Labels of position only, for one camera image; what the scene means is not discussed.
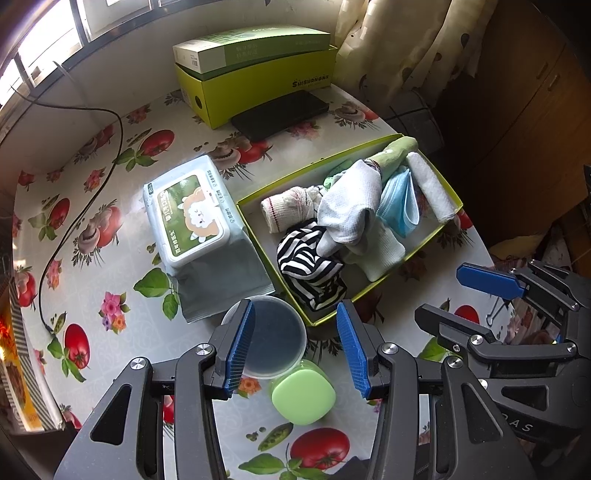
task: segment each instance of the black and white striped sock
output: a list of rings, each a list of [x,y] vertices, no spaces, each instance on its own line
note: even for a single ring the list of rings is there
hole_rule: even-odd
[[[314,312],[335,304],[347,292],[340,277],[344,265],[316,254],[325,231],[315,219],[308,220],[289,229],[277,248],[277,263],[285,282]]]

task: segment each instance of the cardboard box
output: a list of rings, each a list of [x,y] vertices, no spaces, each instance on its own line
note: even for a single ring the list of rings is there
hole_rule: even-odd
[[[330,34],[293,25],[238,28],[173,47],[174,61],[199,80],[273,58],[328,50]]]
[[[261,256],[262,262],[267,268],[269,276],[274,284],[281,285],[285,291],[284,299],[289,302],[301,315],[304,323],[307,326],[318,326],[324,322],[328,322],[336,315],[336,308],[325,309],[321,313],[312,312],[302,307],[297,302],[294,295],[287,287],[281,273],[277,268],[277,245],[283,238],[284,233],[269,233],[267,223],[261,212],[261,200],[270,195],[284,192],[293,186],[307,187],[311,185],[322,184],[325,176],[334,167],[345,160],[359,160],[367,158],[384,149],[390,142],[401,137],[402,134],[387,135],[382,138],[366,142],[349,150],[343,151],[331,157],[317,161],[310,164],[282,179],[279,179],[272,184],[258,190],[257,192],[243,198],[237,203],[238,212],[244,219],[249,235],[252,239],[255,248]],[[443,187],[446,189],[450,199],[456,205],[456,213],[462,208],[462,201],[453,191],[447,181],[441,174],[431,165],[433,171],[441,181]],[[404,239],[399,239],[405,246],[407,254],[404,261],[411,258],[417,251],[419,251],[429,240],[431,240],[443,228],[444,225],[439,224],[435,218],[423,216],[417,228]],[[342,270],[342,278],[348,288],[346,298],[356,302],[363,298],[368,292],[380,285],[392,271],[386,273],[379,280],[369,282],[364,273],[356,265],[346,265]]]
[[[199,80],[175,65],[186,104],[211,128],[254,106],[296,90],[330,85],[337,48],[290,55]]]

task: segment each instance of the yellow box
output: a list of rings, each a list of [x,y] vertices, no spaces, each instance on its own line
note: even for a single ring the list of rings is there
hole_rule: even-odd
[[[254,106],[296,90],[330,85],[338,49],[264,61],[209,80],[191,77],[175,65],[185,102],[211,128]]]
[[[387,135],[385,137],[366,142],[357,147],[342,151],[331,157],[324,158],[320,161],[307,165],[306,167],[301,168],[300,170],[287,175],[282,179],[271,183],[270,185],[267,185],[257,192],[250,194],[248,197],[239,200],[236,204],[238,207],[238,212],[242,216],[242,219],[248,228],[248,233],[252,239],[252,242],[254,243],[255,248],[261,257],[265,268],[271,276],[274,285],[280,285],[283,288],[283,290],[286,292],[285,300],[298,311],[307,326],[315,327],[333,319],[336,315],[336,308],[332,309],[330,313],[321,317],[312,312],[304,311],[302,306],[297,302],[296,298],[293,296],[287,287],[287,284],[283,280],[281,273],[277,270],[277,244],[283,236],[283,233],[269,233],[267,224],[261,213],[260,202],[262,199],[267,198],[270,195],[283,192],[295,185],[307,187],[311,185],[322,184],[322,180],[325,178],[325,176],[341,162],[345,160],[358,160],[360,158],[367,158],[383,150],[384,147],[386,147],[386,145],[388,145],[390,142],[402,136],[402,134]],[[445,188],[447,194],[450,196],[452,202],[455,203],[457,213],[463,206],[462,201],[459,199],[456,192],[454,192],[448,182],[437,171],[437,169],[433,167],[431,163],[429,163],[429,165],[437,174],[437,177]],[[404,261],[411,258],[417,251],[424,247],[430,239],[437,235],[443,226],[444,225],[437,223],[435,219],[427,219],[426,217],[422,217],[417,229],[409,234],[407,238],[401,240],[401,242],[407,248],[407,254],[404,257]],[[350,279],[345,278],[345,274],[349,267],[353,266],[347,265],[342,270],[342,273],[348,290],[353,290],[355,292],[352,295],[347,295],[347,298],[351,298],[353,302],[358,301],[372,289],[380,285],[392,273],[392,271],[390,271],[377,281],[370,283],[363,276],[361,270],[358,272],[355,271],[353,272],[355,277],[361,276],[362,278],[359,278],[358,281],[355,281],[355,285],[353,285],[352,282],[348,281],[353,277]]]

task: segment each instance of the sheep cartoon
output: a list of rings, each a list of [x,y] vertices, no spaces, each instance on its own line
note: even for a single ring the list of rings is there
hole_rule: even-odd
[[[199,243],[203,243],[208,236],[219,234],[215,207],[206,201],[201,187],[182,200],[177,208],[184,212],[185,225],[191,230],[191,240],[199,239]]]

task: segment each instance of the green lid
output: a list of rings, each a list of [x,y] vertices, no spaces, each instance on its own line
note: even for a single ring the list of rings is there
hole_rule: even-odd
[[[335,389],[324,372],[308,360],[274,380],[270,393],[277,411],[294,425],[320,420],[336,400]]]

